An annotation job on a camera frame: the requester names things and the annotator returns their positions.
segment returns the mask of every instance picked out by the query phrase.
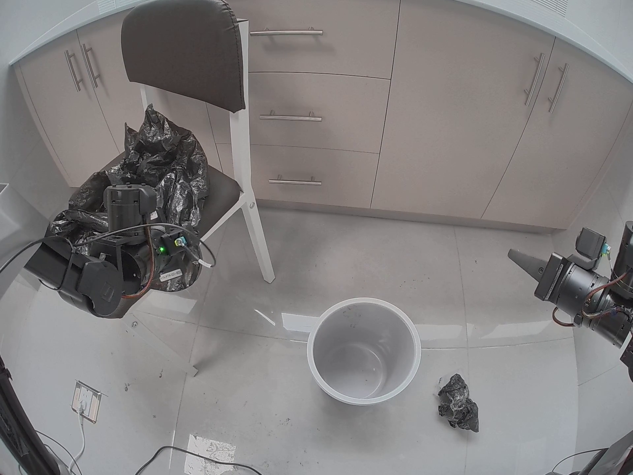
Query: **metal handle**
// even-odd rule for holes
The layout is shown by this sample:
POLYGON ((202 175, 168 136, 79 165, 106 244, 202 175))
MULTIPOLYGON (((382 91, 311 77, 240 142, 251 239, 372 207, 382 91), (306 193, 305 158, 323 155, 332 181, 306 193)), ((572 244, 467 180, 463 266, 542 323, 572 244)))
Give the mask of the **metal handle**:
POLYGON ((281 174, 277 176, 277 179, 269 179, 269 183, 275 185, 314 185, 321 186, 320 181, 315 181, 315 177, 311 177, 310 181, 302 181, 300 179, 281 179, 281 174))
POLYGON ((91 47, 85 47, 85 44, 81 45, 81 54, 83 56, 83 62, 85 63, 86 70, 88 71, 88 77, 90 78, 92 87, 94 89, 97 89, 99 88, 99 85, 97 84, 97 79, 99 79, 101 75, 100 74, 94 75, 92 64, 90 63, 90 57, 88 56, 88 52, 90 51, 92 51, 91 47))
POLYGON ((560 76, 560 81, 558 82, 558 88, 556 88, 556 93, 554 93, 554 98, 548 97, 548 100, 551 102, 550 106, 550 114, 554 112, 554 108, 556 107, 556 102, 558 102, 558 97, 560 97, 560 91, 563 89, 563 83, 565 82, 565 78, 567 77, 567 71, 569 70, 569 64, 566 63, 565 67, 558 67, 558 70, 563 73, 560 76))
POLYGON ((66 50, 66 52, 64 53, 66 55, 66 63, 68 64, 68 68, 70 69, 70 75, 73 76, 73 83, 75 83, 75 89, 77 91, 81 91, 81 86, 79 86, 79 83, 81 83, 83 81, 83 79, 77 79, 77 75, 75 74, 75 67, 73 67, 73 63, 70 61, 70 59, 75 56, 75 53, 69 53, 68 50, 66 50))
POLYGON ((291 122, 321 122, 323 118, 321 116, 315 116, 310 111, 308 116, 293 116, 293 115, 276 115, 274 111, 271 111, 268 115, 259 115, 260 120, 286 120, 291 122))
POLYGON ((313 27, 307 30, 269 30, 268 27, 263 30, 255 30, 251 32, 251 37, 259 36, 322 36, 323 30, 315 30, 313 27))
POLYGON ((536 83, 539 80, 539 75, 541 75, 541 69, 543 68, 543 62, 545 61, 545 53, 542 52, 541 56, 539 56, 538 58, 534 56, 534 59, 537 62, 539 62, 539 64, 536 66, 536 72, 534 72, 534 77, 532 78, 532 84, 530 85, 530 89, 524 90, 524 92, 526 92, 526 95, 527 95, 526 106, 530 105, 530 101, 532 100, 532 95, 534 95, 534 89, 536 88, 536 83))

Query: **gray tile floor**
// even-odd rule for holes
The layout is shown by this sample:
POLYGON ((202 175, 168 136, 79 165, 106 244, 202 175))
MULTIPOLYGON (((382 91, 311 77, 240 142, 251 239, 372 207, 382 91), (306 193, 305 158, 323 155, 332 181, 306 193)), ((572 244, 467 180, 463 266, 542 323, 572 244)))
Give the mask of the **gray tile floor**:
MULTIPOLYGON (((261 217, 272 284, 261 278, 238 213, 213 236, 218 266, 210 275, 186 293, 153 293, 140 308, 143 322, 196 365, 195 377, 173 370, 120 322, 92 319, 51 291, 36 294, 16 386, 27 412, 71 451, 80 445, 68 407, 74 380, 107 394, 98 423, 86 425, 84 474, 134 473, 172 440, 265 475, 537 475, 573 453, 572 333, 553 325, 550 307, 533 297, 535 282, 506 256, 518 248, 546 258, 549 236, 302 211, 261 217), (285 327, 284 313, 314 317, 350 297, 393 303, 422 338, 416 378, 380 405, 325 395, 307 365, 305 333, 285 327), (437 382, 454 372, 479 404, 477 434, 437 415, 437 382), (116 462, 106 469, 109 452, 116 462)), ((223 471, 163 454, 147 473, 223 471)))

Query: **floor outlet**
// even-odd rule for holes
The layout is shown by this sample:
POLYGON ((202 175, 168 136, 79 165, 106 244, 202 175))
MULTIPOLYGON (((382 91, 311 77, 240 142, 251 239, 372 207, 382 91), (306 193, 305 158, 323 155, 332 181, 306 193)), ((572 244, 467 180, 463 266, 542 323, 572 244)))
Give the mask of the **floor outlet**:
POLYGON ((73 410, 77 413, 82 410, 82 415, 86 419, 91 421, 91 423, 96 423, 99 404, 101 404, 101 393, 77 380, 75 393, 73 394, 73 410))

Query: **brown leather backrest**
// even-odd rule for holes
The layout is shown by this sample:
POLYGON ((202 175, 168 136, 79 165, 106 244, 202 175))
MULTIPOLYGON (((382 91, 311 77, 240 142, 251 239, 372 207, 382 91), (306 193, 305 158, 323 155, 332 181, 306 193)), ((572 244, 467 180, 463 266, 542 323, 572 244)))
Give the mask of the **brown leather backrest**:
POLYGON ((150 0, 123 20, 121 49, 130 81, 244 109, 242 42, 224 0, 150 0))

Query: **cable tag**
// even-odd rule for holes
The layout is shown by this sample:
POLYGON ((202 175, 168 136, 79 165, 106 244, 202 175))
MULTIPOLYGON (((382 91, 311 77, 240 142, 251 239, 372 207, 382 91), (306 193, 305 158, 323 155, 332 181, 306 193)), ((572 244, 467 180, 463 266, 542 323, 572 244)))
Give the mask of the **cable tag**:
POLYGON ((162 273, 158 279, 160 281, 167 281, 170 280, 172 278, 178 278, 178 276, 182 276, 182 271, 180 269, 174 269, 173 271, 170 271, 168 273, 162 273))

